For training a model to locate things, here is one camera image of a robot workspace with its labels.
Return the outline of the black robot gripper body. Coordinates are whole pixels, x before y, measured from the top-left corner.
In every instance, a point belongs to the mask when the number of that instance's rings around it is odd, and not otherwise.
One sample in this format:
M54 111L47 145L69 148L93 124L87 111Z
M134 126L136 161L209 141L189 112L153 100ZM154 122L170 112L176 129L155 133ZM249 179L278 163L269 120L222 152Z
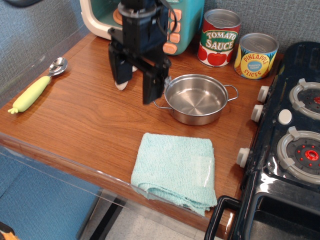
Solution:
M163 51L167 41L167 2L120 2L122 29L110 28L111 43L124 58L145 72L151 67L170 68L171 62Z

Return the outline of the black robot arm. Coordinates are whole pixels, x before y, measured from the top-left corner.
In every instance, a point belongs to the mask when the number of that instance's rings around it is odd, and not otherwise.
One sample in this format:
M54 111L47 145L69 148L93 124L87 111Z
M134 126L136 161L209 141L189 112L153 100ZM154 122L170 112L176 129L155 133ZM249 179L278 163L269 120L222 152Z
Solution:
M133 67L143 73L142 101L147 105L162 96L171 61L163 46L167 41L169 4L165 0L122 0L118 12L122 29L110 28L109 63L120 85L133 77Z

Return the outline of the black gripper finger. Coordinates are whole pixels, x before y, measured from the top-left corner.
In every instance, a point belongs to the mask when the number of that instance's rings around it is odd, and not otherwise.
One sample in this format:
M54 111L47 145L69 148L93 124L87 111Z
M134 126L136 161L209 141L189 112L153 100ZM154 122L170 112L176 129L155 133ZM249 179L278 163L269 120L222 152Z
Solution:
M144 105L148 105L162 96L168 77L168 67L152 66L143 73L142 101Z
M121 85L130 81L133 77L133 65L125 59L113 42L109 44L108 56L115 83Z

